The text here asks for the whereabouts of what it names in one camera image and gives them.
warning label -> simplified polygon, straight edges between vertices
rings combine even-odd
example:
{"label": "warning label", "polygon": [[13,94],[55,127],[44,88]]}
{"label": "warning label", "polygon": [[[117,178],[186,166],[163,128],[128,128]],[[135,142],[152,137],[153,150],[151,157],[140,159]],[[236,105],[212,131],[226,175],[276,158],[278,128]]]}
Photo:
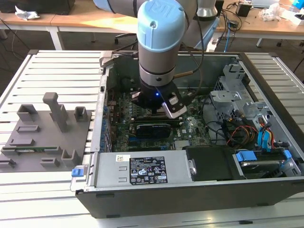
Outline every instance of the warning label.
{"label": "warning label", "polygon": [[130,183],[132,185],[168,183],[165,158],[130,158]]}

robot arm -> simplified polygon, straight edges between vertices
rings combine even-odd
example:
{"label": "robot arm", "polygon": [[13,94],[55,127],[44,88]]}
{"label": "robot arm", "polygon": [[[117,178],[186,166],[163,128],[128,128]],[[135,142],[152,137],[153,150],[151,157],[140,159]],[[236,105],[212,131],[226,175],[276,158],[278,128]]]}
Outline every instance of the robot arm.
{"label": "robot arm", "polygon": [[[196,12],[200,12],[204,17],[208,12],[199,9],[196,0],[94,0],[94,2],[97,7],[106,11],[138,18],[141,89],[132,94],[133,102],[152,110],[162,106],[169,118],[176,118],[185,113],[187,102],[182,99],[173,83],[175,64],[183,39],[187,45],[195,47],[192,45],[193,33],[191,32],[189,36],[185,34],[194,26],[191,22]],[[215,0],[200,1],[199,4],[206,2],[211,4],[211,9],[214,8]]]}

barcode sticker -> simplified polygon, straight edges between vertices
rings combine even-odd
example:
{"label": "barcode sticker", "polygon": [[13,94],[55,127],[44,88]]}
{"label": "barcode sticker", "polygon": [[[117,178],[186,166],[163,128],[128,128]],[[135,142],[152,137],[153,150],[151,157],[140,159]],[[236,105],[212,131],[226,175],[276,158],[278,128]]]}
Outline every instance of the barcode sticker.
{"label": "barcode sticker", "polygon": [[116,161],[118,162],[128,162],[131,155],[129,154],[123,154],[123,155],[116,155]]}

desk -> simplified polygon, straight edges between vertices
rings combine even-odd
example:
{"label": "desk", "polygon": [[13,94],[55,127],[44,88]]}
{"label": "desk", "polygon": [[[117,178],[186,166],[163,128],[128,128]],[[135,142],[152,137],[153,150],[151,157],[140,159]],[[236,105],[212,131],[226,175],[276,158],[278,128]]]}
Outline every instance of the desk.
{"label": "desk", "polygon": [[[235,0],[225,0],[224,8]],[[290,0],[281,0],[283,4],[290,5]],[[243,26],[235,33],[240,38],[273,38],[273,39],[304,39],[304,26],[295,26],[290,21],[263,22],[259,17],[260,9],[252,9],[247,18],[242,18]],[[136,33],[137,19],[120,14],[112,14],[98,9],[92,0],[76,0],[70,15],[41,14],[37,20],[23,21],[15,14],[2,14],[0,17],[9,24],[13,30],[40,30],[51,34],[56,50],[63,50],[64,45],[60,32],[107,32],[107,33]],[[230,19],[237,18],[228,13]],[[223,17],[214,34],[220,37],[224,31]],[[0,23],[0,29],[7,29]]]}
{"label": "desk", "polygon": [[[234,0],[225,0],[224,9],[229,3],[235,2]],[[291,5],[290,0],[280,0],[280,3],[285,5]],[[235,12],[236,7],[232,7],[230,11]],[[292,22],[281,19],[281,21],[273,20],[264,22],[259,16],[261,9],[253,8],[250,10],[246,18],[241,17],[243,25],[242,28],[237,31],[234,35],[240,38],[262,38],[268,39],[304,39],[304,26],[296,26]],[[239,19],[228,12],[228,18],[239,21]],[[220,36],[225,29],[224,18],[220,18],[219,26],[216,30],[215,36]]]}

blue plastic clip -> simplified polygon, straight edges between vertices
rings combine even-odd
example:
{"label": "blue plastic clip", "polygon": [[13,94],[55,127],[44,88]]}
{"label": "blue plastic clip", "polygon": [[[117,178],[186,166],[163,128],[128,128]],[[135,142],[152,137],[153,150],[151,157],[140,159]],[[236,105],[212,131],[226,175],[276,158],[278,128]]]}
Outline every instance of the blue plastic clip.
{"label": "blue plastic clip", "polygon": [[285,155],[286,159],[292,158],[291,153],[289,152],[289,150],[285,150],[284,155]]}
{"label": "blue plastic clip", "polygon": [[257,145],[262,146],[263,131],[259,131],[257,135]]}
{"label": "blue plastic clip", "polygon": [[83,177],[84,169],[72,169],[72,177]]}
{"label": "blue plastic clip", "polygon": [[256,161],[257,157],[253,151],[240,151],[236,154],[239,162]]}
{"label": "blue plastic clip", "polygon": [[270,152],[270,148],[268,147],[268,139],[270,137],[269,132],[264,132],[264,138],[263,138],[263,142],[262,142],[262,148],[266,149],[267,152]]}

